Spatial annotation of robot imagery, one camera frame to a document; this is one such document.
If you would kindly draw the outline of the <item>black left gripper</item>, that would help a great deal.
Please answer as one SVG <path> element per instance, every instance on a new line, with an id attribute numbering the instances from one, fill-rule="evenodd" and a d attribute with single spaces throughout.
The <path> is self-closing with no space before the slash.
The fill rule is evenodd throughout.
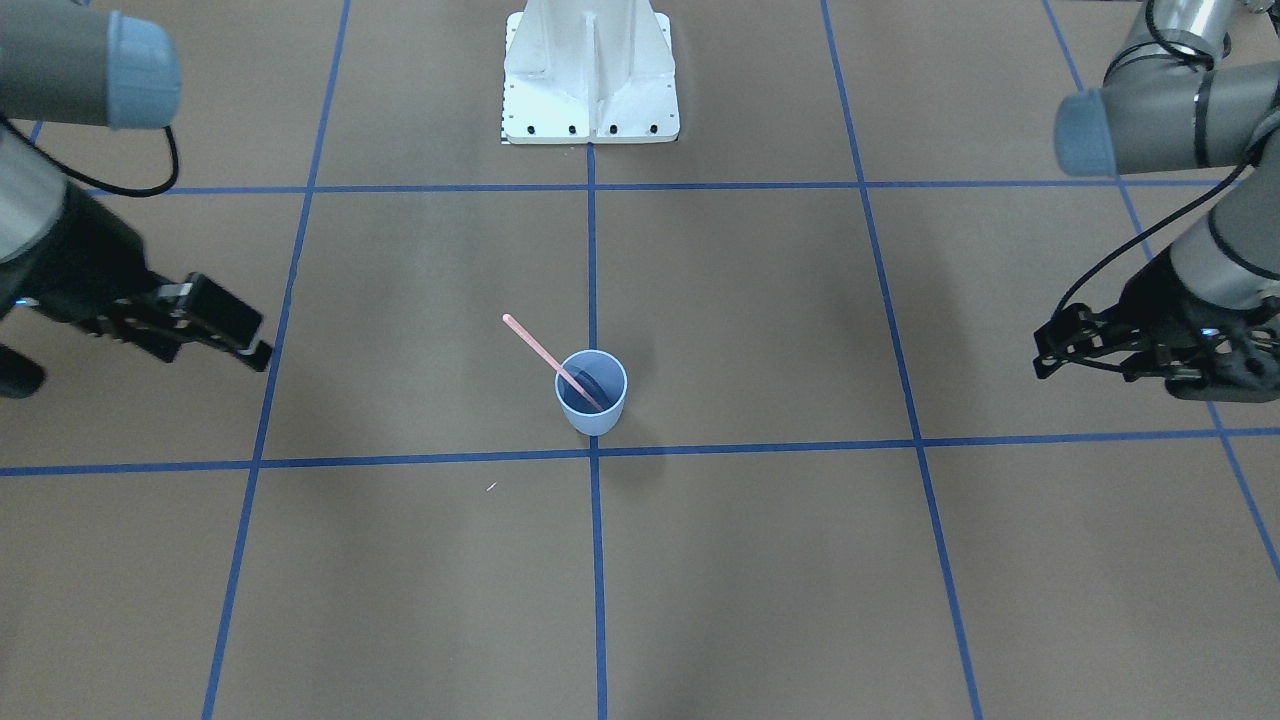
<path id="1" fill-rule="evenodd" d="M 1183 364 L 1194 351 L 1198 328 L 1260 325 L 1276 318 L 1277 297 L 1270 291 L 1248 299 L 1243 309 L 1201 299 L 1187 288 L 1171 254 L 1164 251 L 1126 282 L 1114 306 L 1096 313 L 1084 304 L 1070 304 L 1055 311 L 1033 333 L 1032 365 L 1037 379 L 1046 380 L 1068 364 L 1129 352 L 1123 366 L 1130 373 L 1197 375 Z"/>

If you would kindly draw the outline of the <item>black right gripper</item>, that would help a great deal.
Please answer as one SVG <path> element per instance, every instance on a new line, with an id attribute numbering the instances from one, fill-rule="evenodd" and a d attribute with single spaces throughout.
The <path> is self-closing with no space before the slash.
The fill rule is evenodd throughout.
<path id="1" fill-rule="evenodd" d="M 32 299 L 37 311 L 88 334 L 102 334 L 105 316 L 124 341 L 161 361 L 177 357 L 180 343 L 137 332 L 125 311 L 146 307 L 146 296 L 170 284 L 152 272 L 141 236 L 83 190 L 68 190 L 44 237 L 10 260 L 10 300 Z M 264 315 L 209 275 L 191 273 L 175 292 L 172 316 L 191 340 L 234 356 L 264 373 L 273 347 L 262 340 Z"/>

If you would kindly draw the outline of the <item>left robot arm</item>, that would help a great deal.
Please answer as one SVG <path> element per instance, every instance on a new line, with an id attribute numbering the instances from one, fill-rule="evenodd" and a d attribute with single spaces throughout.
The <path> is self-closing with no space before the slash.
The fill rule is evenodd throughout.
<path id="1" fill-rule="evenodd" d="M 1277 398 L 1277 63 L 1226 67 L 1244 10 L 1272 1 L 1144 1 L 1102 85 L 1062 100 L 1060 168 L 1076 177 L 1225 168 L 1206 214 L 1101 311 L 1069 290 L 1036 332 L 1033 368 L 1158 378 L 1174 397 Z"/>

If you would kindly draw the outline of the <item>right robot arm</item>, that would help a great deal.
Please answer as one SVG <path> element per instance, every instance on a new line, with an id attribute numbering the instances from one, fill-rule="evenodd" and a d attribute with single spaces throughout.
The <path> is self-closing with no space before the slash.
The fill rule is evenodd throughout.
<path id="1" fill-rule="evenodd" d="M 266 370 L 274 351 L 262 314 L 202 273 L 154 272 L 141 234 L 92 196 L 150 199 L 177 186 L 182 68 L 172 36 L 78 1 L 5 1 L 1 20 L 3 313 L 31 307 L 163 363 L 202 345 Z M 161 131 L 169 176 L 146 188 L 96 179 L 42 150 L 18 120 Z"/>

